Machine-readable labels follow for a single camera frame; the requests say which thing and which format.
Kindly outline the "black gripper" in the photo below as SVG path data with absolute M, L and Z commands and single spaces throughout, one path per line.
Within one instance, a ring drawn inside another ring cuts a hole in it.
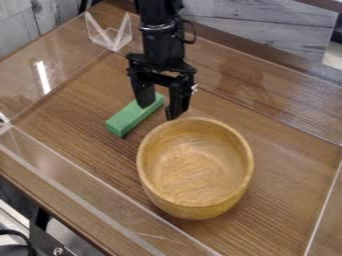
M 136 102 L 142 109 L 147 108 L 156 98 L 154 85 L 168 87 L 166 116 L 174 120 L 190 106 L 196 69 L 184 57 L 186 44 L 194 44 L 196 37 L 186 38 L 183 26 L 142 26 L 139 31 L 143 51 L 126 55 Z

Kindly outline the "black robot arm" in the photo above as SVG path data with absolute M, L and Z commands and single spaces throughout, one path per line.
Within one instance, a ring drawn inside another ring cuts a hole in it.
M 140 15 L 143 52 L 126 55 L 135 99 L 139 107 L 147 108 L 156 100 L 155 86 L 167 87 L 166 116 L 174 120 L 188 110 L 195 87 L 196 68 L 184 61 L 184 45 L 196 41 L 196 38 L 186 38 L 184 25 L 191 22 L 179 14 L 182 0 L 135 0 L 135 6 Z

